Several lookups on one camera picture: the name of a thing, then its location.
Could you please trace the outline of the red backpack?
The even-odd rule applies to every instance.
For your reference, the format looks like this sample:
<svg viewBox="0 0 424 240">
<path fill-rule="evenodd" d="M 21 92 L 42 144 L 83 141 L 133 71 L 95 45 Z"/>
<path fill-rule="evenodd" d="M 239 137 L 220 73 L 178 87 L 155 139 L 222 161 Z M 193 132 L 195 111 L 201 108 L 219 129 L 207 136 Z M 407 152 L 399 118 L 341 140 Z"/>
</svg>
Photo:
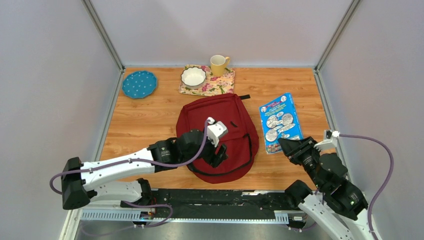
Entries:
<svg viewBox="0 0 424 240">
<path fill-rule="evenodd" d="M 195 100 L 183 106 L 176 123 L 176 135 L 198 129 L 212 117 L 227 127 L 227 134 L 219 141 L 226 145 L 228 156 L 219 166 L 212 167 L 197 159 L 187 167 L 199 179 L 220 184 L 238 180 L 249 172 L 259 150 L 259 136 L 243 101 L 250 95 L 225 93 Z"/>
</svg>

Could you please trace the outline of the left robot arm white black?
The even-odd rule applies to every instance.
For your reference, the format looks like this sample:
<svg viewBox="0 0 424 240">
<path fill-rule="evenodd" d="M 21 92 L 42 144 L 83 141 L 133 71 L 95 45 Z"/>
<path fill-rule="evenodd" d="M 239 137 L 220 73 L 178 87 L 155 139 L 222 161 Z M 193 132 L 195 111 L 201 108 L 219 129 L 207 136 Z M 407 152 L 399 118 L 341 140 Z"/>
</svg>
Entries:
<svg viewBox="0 0 424 240">
<path fill-rule="evenodd" d="M 153 201 L 146 181 L 118 183 L 118 180 L 141 174 L 153 174 L 187 166 L 203 159 L 218 167 L 227 159 L 227 147 L 220 140 L 228 133 L 222 126 L 212 125 L 157 141 L 134 153 L 104 161 L 82 162 L 70 158 L 60 178 L 59 194 L 64 210 L 74 210 L 95 201 L 119 200 L 125 206 L 138 204 L 148 207 Z"/>
</svg>

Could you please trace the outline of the blue comic book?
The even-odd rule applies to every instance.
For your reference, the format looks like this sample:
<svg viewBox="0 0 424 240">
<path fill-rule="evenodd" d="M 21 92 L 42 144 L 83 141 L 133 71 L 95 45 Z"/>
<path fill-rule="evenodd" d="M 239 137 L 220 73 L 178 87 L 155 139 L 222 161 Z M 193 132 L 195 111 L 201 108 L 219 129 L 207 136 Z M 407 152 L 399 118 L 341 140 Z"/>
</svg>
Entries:
<svg viewBox="0 0 424 240">
<path fill-rule="evenodd" d="M 282 94 L 260 106 L 258 110 L 267 154 L 282 151 L 278 139 L 304 138 L 291 93 Z"/>
</svg>

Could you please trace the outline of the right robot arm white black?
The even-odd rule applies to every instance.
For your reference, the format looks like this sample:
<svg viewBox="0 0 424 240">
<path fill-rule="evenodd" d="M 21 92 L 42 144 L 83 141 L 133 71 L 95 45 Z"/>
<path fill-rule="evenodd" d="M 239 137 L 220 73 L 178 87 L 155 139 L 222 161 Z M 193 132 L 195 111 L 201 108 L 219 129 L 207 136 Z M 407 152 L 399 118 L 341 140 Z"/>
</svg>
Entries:
<svg viewBox="0 0 424 240">
<path fill-rule="evenodd" d="M 279 138 L 278 143 L 288 160 L 302 166 L 322 194 L 318 197 L 305 182 L 296 180 L 284 191 L 290 209 L 304 211 L 333 240 L 378 239 L 371 229 L 371 206 L 362 191 L 346 178 L 348 170 L 342 160 L 336 153 L 321 154 L 337 147 L 336 135 L 320 142 L 312 137 Z"/>
</svg>

